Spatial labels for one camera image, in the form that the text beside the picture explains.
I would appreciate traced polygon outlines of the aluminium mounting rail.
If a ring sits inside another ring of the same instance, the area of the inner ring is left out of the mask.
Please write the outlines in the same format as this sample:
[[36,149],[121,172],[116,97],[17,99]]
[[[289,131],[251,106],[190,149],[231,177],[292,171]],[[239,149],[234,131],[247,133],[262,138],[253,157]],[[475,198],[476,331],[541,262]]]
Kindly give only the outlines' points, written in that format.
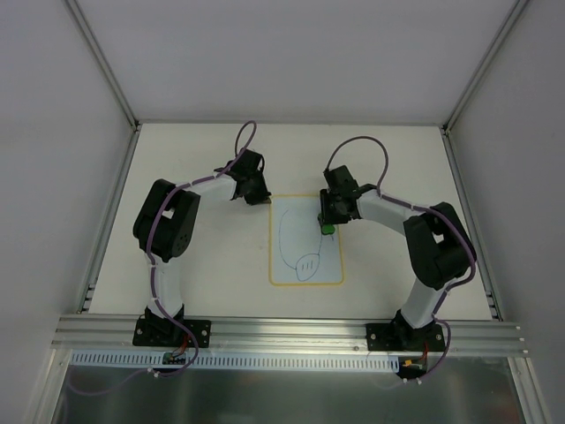
[[[132,349],[135,315],[67,314],[60,317],[50,347]],[[365,320],[212,317],[205,352],[366,354]],[[451,321],[452,357],[530,355],[514,322]]]

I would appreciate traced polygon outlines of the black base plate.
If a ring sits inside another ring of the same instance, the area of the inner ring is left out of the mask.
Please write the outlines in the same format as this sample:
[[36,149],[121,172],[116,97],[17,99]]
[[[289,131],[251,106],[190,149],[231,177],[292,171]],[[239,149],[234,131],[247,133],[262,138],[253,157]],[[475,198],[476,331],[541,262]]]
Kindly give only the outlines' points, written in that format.
[[[199,348],[208,348],[212,322],[209,320],[183,319],[181,323],[193,333]],[[187,333],[171,321],[158,316],[140,317],[133,332],[132,344],[141,347],[176,348],[187,341],[188,347],[194,347],[193,340]]]
[[413,329],[402,322],[368,323],[365,339],[370,352],[443,352],[446,344],[442,326],[431,322],[420,329]]

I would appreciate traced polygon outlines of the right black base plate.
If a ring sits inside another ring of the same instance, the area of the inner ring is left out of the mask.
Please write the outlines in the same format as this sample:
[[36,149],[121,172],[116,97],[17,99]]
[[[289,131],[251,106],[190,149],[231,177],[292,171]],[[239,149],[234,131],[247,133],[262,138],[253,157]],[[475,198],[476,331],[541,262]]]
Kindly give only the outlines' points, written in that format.
[[420,329],[413,329],[402,322],[368,323],[365,339],[370,352],[443,352],[446,344],[442,326],[431,322]]

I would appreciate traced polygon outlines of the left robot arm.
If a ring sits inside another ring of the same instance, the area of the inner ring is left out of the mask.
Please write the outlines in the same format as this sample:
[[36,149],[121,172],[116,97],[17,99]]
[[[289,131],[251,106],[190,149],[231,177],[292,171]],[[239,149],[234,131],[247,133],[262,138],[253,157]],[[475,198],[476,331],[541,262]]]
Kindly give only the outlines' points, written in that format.
[[133,237],[145,254],[150,300],[136,322],[132,344],[144,347],[209,346],[211,322],[186,320],[178,258],[191,243],[199,208],[239,198],[255,206],[270,202],[263,155],[245,149],[209,177],[176,185],[156,180],[134,222]]

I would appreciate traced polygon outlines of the yellow-framed small whiteboard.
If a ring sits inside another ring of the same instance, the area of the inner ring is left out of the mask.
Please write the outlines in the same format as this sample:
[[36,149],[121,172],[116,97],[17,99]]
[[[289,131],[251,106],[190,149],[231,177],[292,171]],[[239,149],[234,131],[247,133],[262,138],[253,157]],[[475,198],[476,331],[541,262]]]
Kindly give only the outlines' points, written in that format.
[[345,274],[339,230],[323,234],[319,197],[276,195],[269,210],[269,281],[274,286],[332,286]]

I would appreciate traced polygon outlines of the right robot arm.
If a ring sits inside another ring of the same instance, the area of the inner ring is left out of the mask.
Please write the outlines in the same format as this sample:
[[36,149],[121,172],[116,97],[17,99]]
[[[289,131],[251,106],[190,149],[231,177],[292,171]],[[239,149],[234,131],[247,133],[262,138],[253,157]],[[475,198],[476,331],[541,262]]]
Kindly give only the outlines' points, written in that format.
[[328,186],[320,190],[321,233],[329,235],[337,225],[353,220],[381,224],[405,237],[416,277],[391,322],[365,326],[368,349],[442,350],[435,315],[448,291],[466,284],[476,272],[476,251],[454,207],[447,202],[423,207],[398,200],[376,185],[359,185],[344,165],[325,169],[323,175]]

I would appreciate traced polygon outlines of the green whiteboard eraser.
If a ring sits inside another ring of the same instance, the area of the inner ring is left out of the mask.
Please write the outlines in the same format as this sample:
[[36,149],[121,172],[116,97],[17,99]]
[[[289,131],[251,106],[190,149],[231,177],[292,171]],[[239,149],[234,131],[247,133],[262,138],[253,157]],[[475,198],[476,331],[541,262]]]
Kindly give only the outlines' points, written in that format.
[[322,214],[318,215],[318,222],[320,225],[320,232],[322,236],[329,236],[335,234],[335,226],[331,223],[326,223]]

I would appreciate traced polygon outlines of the right aluminium frame post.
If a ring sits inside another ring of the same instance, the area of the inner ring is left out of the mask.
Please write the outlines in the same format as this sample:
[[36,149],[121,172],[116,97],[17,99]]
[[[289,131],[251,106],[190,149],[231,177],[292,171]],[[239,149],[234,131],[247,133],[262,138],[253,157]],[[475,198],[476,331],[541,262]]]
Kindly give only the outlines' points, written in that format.
[[530,0],[516,0],[512,3],[510,9],[505,15],[505,18],[494,34],[493,39],[489,42],[485,53],[480,58],[469,81],[466,83],[463,92],[458,97],[454,108],[451,110],[448,118],[441,126],[444,133],[449,133],[456,125],[458,119],[462,116],[467,105],[471,101],[471,98],[477,92],[480,83],[486,77],[494,59],[497,57],[530,3]]

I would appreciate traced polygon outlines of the aluminium frame post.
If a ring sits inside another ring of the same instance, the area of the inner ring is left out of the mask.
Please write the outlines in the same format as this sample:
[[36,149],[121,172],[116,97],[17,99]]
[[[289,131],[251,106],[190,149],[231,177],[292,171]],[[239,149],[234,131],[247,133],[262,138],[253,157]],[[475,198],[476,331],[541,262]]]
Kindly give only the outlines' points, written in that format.
[[92,56],[99,72],[101,73],[109,91],[115,99],[119,109],[121,110],[124,118],[133,131],[136,131],[139,126],[139,120],[132,109],[131,104],[127,100],[124,90],[121,88],[120,83],[114,73],[112,66],[107,59],[101,44],[94,33],[94,30],[88,21],[87,15],[83,11],[79,1],[77,0],[63,0],[62,4],[69,13],[74,25],[76,26],[80,37],[87,46],[87,50]]
[[451,110],[448,118],[441,126],[444,133],[449,133],[456,125],[458,119],[462,116],[467,105],[471,101],[471,98],[477,92],[480,83],[486,77],[494,59],[497,57],[530,3],[530,0],[516,0],[512,3],[510,9],[505,15],[505,18],[494,34],[493,39],[489,42],[485,53],[480,58],[469,81],[466,83],[463,92],[458,97],[454,108]]

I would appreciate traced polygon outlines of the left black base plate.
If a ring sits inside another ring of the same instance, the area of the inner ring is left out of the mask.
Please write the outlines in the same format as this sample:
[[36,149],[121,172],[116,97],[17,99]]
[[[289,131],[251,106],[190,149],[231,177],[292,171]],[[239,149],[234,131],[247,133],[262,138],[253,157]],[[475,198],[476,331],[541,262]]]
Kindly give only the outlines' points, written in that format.
[[[209,320],[183,319],[181,323],[193,333],[199,348],[208,348],[212,322]],[[194,347],[193,340],[187,333],[171,321],[158,316],[140,317],[133,332],[132,344],[141,347],[176,348],[187,341],[188,347]]]

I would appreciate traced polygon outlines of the left aluminium frame post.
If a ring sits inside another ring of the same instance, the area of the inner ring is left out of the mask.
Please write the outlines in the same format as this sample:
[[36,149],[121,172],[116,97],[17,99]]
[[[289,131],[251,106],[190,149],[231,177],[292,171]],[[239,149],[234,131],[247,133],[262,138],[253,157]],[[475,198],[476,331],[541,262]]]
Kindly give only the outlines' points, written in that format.
[[127,100],[124,90],[121,88],[120,83],[114,73],[112,66],[107,59],[101,44],[94,33],[94,30],[88,21],[87,15],[83,11],[79,1],[77,0],[63,0],[62,4],[69,13],[74,25],[76,26],[80,37],[87,46],[87,50],[92,56],[99,72],[101,73],[109,91],[115,99],[119,109],[121,110],[124,118],[133,131],[136,131],[139,126],[139,120],[132,109],[131,104]]

